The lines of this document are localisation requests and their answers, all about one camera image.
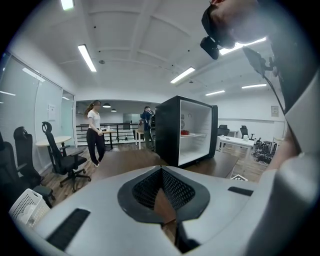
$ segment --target white wall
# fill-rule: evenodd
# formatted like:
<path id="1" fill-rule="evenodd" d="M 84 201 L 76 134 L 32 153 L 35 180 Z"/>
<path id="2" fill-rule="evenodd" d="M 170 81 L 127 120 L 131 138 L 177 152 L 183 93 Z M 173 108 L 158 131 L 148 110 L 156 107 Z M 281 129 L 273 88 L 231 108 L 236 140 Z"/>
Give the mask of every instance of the white wall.
<path id="1" fill-rule="evenodd" d="M 277 92 L 284 107 L 281 92 Z M 239 130 L 247 126 L 249 137 L 272 141 L 273 137 L 282 138 L 285 128 L 285 117 L 279 107 L 279 117 L 271 116 L 271 106 L 279 106 L 272 91 L 258 88 L 240 94 L 213 96 L 208 102 L 218 106 L 218 125 L 228 125 L 230 130 Z"/>

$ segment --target ceiling beam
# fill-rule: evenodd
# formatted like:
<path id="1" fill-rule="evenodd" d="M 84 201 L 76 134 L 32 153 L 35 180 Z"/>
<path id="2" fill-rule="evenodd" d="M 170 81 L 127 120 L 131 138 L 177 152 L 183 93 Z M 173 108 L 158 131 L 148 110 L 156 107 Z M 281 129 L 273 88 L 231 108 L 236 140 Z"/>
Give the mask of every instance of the ceiling beam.
<path id="1" fill-rule="evenodd" d="M 86 48 L 94 64 L 94 67 L 97 70 L 97 72 L 91 72 L 88 69 L 88 72 L 91 73 L 94 81 L 96 82 L 96 85 L 101 86 L 101 80 L 99 76 L 99 66 L 98 66 L 99 64 L 98 64 L 98 58 L 97 58 L 97 44 L 95 41 L 95 35 L 93 30 L 94 25 L 92 24 L 91 18 L 89 16 L 88 4 L 89 3 L 86 0 L 76 0 L 74 5 L 75 11 L 76 11 L 76 17 L 78 20 L 78 28 L 81 30 L 81 35 L 82 35 L 81 42 L 79 42 L 79 45 L 81 44 L 86 45 Z"/>
<path id="2" fill-rule="evenodd" d="M 155 12 L 161 0 L 144 0 L 140 15 L 133 30 L 130 46 L 129 59 L 137 58 L 139 47 L 144 39 L 144 35 L 150 25 L 151 15 Z"/>

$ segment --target black pants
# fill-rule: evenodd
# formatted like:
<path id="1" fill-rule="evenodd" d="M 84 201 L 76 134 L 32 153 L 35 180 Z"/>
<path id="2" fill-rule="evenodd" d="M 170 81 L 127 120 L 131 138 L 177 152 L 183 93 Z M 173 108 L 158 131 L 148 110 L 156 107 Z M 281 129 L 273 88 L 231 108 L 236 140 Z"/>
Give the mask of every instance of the black pants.
<path id="1" fill-rule="evenodd" d="M 98 133 L 96 133 L 93 129 L 88 128 L 88 131 L 86 132 L 86 142 L 88 144 L 91 161 L 95 165 L 98 165 L 98 163 L 101 162 L 105 154 L 104 136 L 103 135 L 99 136 Z M 97 158 L 96 158 L 95 145 L 96 145 L 96 150 L 98 151 L 98 154 L 99 154 L 99 159 L 98 159 L 99 162 L 97 161 Z"/>

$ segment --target person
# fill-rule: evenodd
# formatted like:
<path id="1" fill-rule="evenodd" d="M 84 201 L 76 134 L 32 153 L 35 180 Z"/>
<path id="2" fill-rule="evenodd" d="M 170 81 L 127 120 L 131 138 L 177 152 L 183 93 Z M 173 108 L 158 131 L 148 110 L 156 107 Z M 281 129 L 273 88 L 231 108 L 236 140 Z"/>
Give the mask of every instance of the person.
<path id="1" fill-rule="evenodd" d="M 86 132 L 86 142 L 88 144 L 91 161 L 96 167 L 99 166 L 99 163 L 101 162 L 105 154 L 105 141 L 103 136 L 104 134 L 100 130 L 100 107 L 101 101 L 95 100 L 91 102 L 87 109 L 84 111 L 84 116 L 88 118 L 89 121 L 89 128 Z M 99 154 L 98 160 L 96 158 L 95 145 Z"/>
<path id="2" fill-rule="evenodd" d="M 297 20 L 303 23 L 304 12 L 294 10 L 297 6 L 292 7 L 294 19 L 280 5 L 285 4 L 283 2 L 212 0 L 203 13 L 202 25 L 217 45 L 228 49 L 235 43 L 251 43 L 267 36 L 274 54 L 272 73 L 279 78 L 287 113 L 313 79 L 319 59 L 306 32 L 297 25 Z M 300 152 L 290 126 L 288 128 L 268 170 L 279 168 Z"/>
<path id="3" fill-rule="evenodd" d="M 144 122 L 143 135 L 145 139 L 145 146 L 147 149 L 151 150 L 155 150 L 155 141 L 151 136 L 151 118 L 154 114 L 155 113 L 151 111 L 149 106 L 145 106 L 144 112 L 140 115 L 140 124 L 142 121 Z"/>

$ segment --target white laundry basket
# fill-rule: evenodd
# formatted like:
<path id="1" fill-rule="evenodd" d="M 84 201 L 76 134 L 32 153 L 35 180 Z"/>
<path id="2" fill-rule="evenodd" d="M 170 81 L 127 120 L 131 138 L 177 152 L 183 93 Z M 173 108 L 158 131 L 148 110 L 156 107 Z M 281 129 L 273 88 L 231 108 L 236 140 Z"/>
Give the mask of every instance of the white laundry basket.
<path id="1" fill-rule="evenodd" d="M 33 228 L 50 210 L 45 200 L 43 200 L 42 195 L 40 195 L 39 193 L 27 188 L 15 201 L 9 211 L 9 214 L 14 221 L 18 221 L 18 215 L 23 214 L 25 208 L 29 205 L 34 205 L 35 208 L 31 212 L 31 214 L 29 214 L 28 218 L 22 222 L 28 227 Z"/>

